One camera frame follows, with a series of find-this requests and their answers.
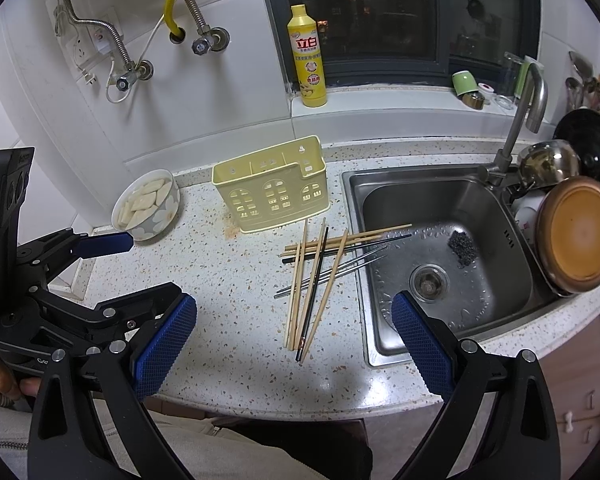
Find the yellow plastic basket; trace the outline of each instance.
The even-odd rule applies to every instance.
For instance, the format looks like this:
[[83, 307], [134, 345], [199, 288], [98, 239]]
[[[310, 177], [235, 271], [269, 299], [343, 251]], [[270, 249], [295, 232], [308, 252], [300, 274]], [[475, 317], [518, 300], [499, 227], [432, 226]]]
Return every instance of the yellow plastic basket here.
[[243, 233], [327, 211], [327, 174], [316, 136], [284, 142], [216, 164], [211, 182]]

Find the floral bowl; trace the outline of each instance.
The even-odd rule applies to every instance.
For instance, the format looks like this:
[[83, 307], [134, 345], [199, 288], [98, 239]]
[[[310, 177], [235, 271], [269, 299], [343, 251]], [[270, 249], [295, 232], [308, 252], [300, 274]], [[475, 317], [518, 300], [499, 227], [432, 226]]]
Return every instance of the floral bowl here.
[[[125, 206], [126, 200], [135, 190], [140, 189], [145, 184], [160, 178], [163, 178], [165, 182], [171, 182], [171, 189], [169, 190], [167, 197], [158, 206], [158, 209], [151, 216], [149, 216], [149, 218], [143, 222], [140, 222], [132, 229], [125, 229], [119, 224], [118, 218], [120, 216], [120, 210]], [[128, 232], [136, 242], [141, 242], [143, 240], [153, 238], [155, 235], [164, 231], [175, 218], [179, 205], [180, 190], [178, 189], [178, 185], [176, 184], [171, 172], [167, 170], [153, 170], [134, 181], [125, 189], [125, 192], [120, 195], [116, 205], [113, 206], [113, 212], [111, 213], [111, 224], [118, 231]]]

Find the dish soap bottle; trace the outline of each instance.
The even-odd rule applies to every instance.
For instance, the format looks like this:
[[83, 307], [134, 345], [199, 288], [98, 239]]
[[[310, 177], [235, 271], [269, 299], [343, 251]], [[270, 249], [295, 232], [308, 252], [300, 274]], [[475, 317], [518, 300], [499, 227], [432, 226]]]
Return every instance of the dish soap bottle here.
[[305, 106], [322, 106], [327, 102], [327, 88], [324, 84], [318, 30], [304, 5], [292, 6], [291, 13], [293, 17], [286, 28], [294, 51], [302, 102]]

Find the sink drain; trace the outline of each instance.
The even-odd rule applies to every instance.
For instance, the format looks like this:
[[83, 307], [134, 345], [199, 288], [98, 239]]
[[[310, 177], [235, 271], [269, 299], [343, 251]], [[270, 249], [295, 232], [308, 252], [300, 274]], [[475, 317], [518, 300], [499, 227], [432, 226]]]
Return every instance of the sink drain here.
[[446, 296], [449, 278], [445, 269], [434, 264], [419, 266], [409, 279], [411, 293], [425, 303], [433, 303]]

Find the wall outlet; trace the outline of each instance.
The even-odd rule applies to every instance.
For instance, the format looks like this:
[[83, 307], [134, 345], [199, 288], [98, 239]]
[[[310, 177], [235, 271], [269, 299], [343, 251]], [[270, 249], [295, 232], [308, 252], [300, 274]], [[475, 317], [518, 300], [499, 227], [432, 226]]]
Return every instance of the wall outlet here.
[[[118, 16], [113, 7], [109, 7], [107, 12], [105, 12], [104, 15], [99, 16], [98, 19], [103, 20], [104, 22], [109, 22], [111, 25], [113, 25], [118, 30], [120, 38], [124, 39], [122, 28], [120, 27], [120, 22], [118, 21]], [[103, 30], [103, 28], [92, 28], [90, 29], [90, 33], [93, 46], [100, 54], [108, 54], [111, 52], [111, 43], [106, 30]]]
[[93, 46], [89, 30], [86, 27], [77, 27], [77, 38], [74, 28], [71, 27], [69, 30], [72, 31], [73, 34], [64, 44], [64, 48], [69, 55], [69, 59], [73, 60], [80, 69], [85, 69], [97, 56], [98, 51]]

